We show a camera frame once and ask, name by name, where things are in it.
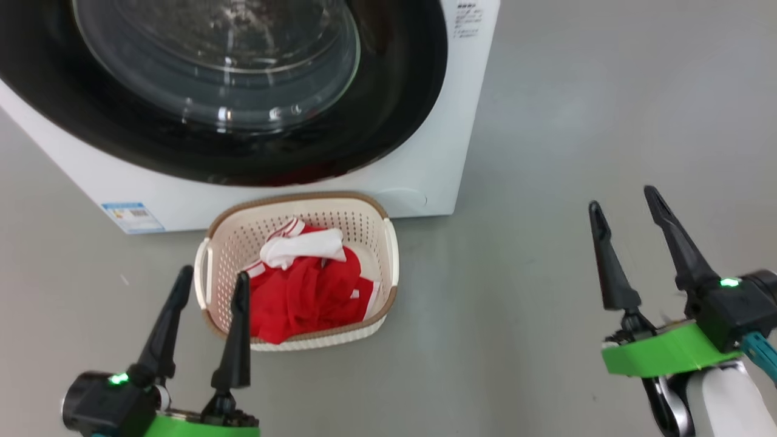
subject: blue connector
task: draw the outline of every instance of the blue connector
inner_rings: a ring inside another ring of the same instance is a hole
[[[760,367],[777,384],[777,351],[760,332],[745,335],[741,349],[753,364]]]

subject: robotic arm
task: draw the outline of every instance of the robotic arm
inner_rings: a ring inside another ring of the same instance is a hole
[[[602,358],[614,375],[636,376],[665,437],[773,437],[772,420],[742,354],[777,382],[777,353],[765,338],[777,327],[777,274],[755,271],[721,278],[707,264],[655,187],[645,187],[688,294],[686,320],[656,328],[640,311],[601,206],[589,205],[606,310],[624,311],[621,329],[605,338]]]
[[[138,362],[124,373],[85,372],[62,401],[62,421],[84,437],[259,437],[259,421],[237,409],[230,390],[251,385],[249,277],[238,276],[232,325],[221,365],[213,373],[215,394],[201,412],[170,408],[165,382],[173,378],[181,310],[189,301],[193,269],[184,267]]]

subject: laundry basket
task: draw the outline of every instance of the laundry basket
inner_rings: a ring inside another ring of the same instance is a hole
[[[203,316],[213,331],[226,338],[232,322],[230,303],[238,273],[259,259],[268,235],[292,217],[309,225],[338,228],[343,244],[361,262],[362,276],[380,281],[375,304],[361,323],[296,335],[282,344],[251,339],[255,351],[297,351],[324,348],[374,334],[396,298],[399,249],[394,225],[374,199],[358,193],[299,194],[254,201],[221,214],[197,250],[194,290]]]

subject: green light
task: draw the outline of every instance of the green light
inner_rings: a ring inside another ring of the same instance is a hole
[[[113,375],[110,378],[108,378],[108,382],[112,383],[114,386],[119,386],[129,380],[130,380],[130,377],[126,373],[122,373],[120,375]]]
[[[723,278],[720,280],[721,287],[738,287],[739,279],[735,278]]]

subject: basket handle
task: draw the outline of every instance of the basket handle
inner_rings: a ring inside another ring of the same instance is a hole
[[[396,287],[399,284],[399,243],[396,240],[396,231],[394,230],[394,223],[391,223],[389,218],[383,219],[384,230],[386,232],[386,239],[391,247],[389,247],[389,255],[391,256],[391,286]]]
[[[197,248],[197,257],[194,258],[194,292],[197,294],[197,303],[201,309],[207,309],[211,304],[211,288],[213,276],[213,249],[210,245],[211,239],[206,238]],[[207,266],[205,275],[203,275],[204,258],[207,255]],[[205,283],[205,293],[203,293],[203,282]]]

